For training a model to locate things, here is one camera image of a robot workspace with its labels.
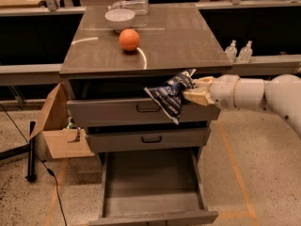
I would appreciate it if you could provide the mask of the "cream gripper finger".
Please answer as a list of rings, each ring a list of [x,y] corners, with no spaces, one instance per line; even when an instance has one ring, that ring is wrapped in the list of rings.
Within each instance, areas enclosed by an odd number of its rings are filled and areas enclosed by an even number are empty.
[[[182,95],[185,100],[198,105],[208,106],[214,104],[211,94],[206,89],[186,89],[182,92]]]
[[[205,77],[200,77],[198,79],[194,79],[193,83],[195,88],[206,88],[208,89],[211,84],[214,81],[214,77],[213,76],[205,76]]]

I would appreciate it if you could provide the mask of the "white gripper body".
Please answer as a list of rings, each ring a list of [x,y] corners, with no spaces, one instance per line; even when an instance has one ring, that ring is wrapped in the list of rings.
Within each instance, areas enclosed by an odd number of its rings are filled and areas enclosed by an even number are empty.
[[[215,105],[220,109],[233,109],[234,91],[237,82],[240,80],[238,75],[226,74],[215,78],[210,86],[210,94]]]

